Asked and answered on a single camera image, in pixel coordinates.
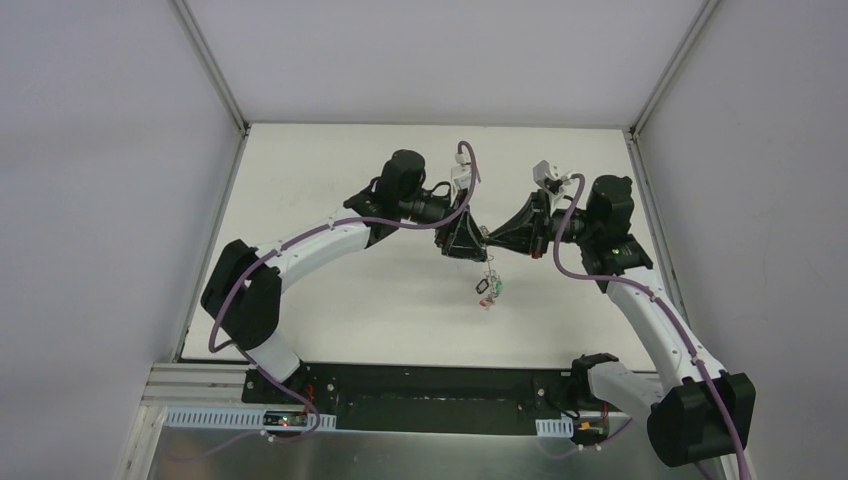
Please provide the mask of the black key tag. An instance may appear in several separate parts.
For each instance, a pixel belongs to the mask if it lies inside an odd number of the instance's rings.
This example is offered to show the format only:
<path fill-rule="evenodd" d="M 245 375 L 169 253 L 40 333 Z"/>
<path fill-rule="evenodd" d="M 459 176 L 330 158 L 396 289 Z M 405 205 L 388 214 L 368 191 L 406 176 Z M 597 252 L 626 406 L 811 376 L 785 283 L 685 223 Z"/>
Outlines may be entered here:
<path fill-rule="evenodd" d="M 476 284 L 475 291 L 476 291 L 477 294 L 482 295 L 482 294 L 484 294 L 485 292 L 488 291 L 489 287 L 490 287 L 489 280 L 486 279 L 486 278 L 483 278 Z"/>

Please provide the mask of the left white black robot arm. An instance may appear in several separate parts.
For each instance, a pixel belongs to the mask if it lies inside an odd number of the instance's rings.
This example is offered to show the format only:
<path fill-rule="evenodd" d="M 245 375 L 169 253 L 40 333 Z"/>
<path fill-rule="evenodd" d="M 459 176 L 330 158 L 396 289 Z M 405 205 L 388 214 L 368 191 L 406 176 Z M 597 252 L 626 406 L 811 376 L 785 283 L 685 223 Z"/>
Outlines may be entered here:
<path fill-rule="evenodd" d="M 469 210 L 479 181 L 473 147 L 458 143 L 452 179 L 461 201 L 423 189 L 424 158 L 398 150 L 381 174 L 340 208 L 308 230 L 284 240 L 251 246 L 242 239 L 226 244 L 200 297 L 213 325 L 207 348 L 228 347 L 269 375 L 266 389 L 281 404 L 297 402 L 305 378 L 302 361 L 279 325 L 282 296 L 310 273 L 352 253 L 364 251 L 398 230 L 448 227 Z"/>

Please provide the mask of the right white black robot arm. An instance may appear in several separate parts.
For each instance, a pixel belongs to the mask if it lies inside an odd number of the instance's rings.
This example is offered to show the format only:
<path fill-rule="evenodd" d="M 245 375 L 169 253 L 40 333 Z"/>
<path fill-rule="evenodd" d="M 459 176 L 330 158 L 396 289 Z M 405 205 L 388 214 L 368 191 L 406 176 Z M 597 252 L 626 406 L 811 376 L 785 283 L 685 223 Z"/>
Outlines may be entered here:
<path fill-rule="evenodd" d="M 642 426 L 657 457 L 669 467 L 732 455 L 738 478 L 752 476 L 747 445 L 756 390 L 744 373 L 731 374 L 685 324 L 631 234 L 632 180 L 603 175 L 578 190 L 565 210 L 553 207 L 543 182 L 522 209 L 485 237 L 486 245 L 540 258 L 573 280 L 595 283 L 624 314 L 659 376 L 653 385 L 610 354 L 573 364 L 569 400 L 583 410 L 606 402 Z"/>

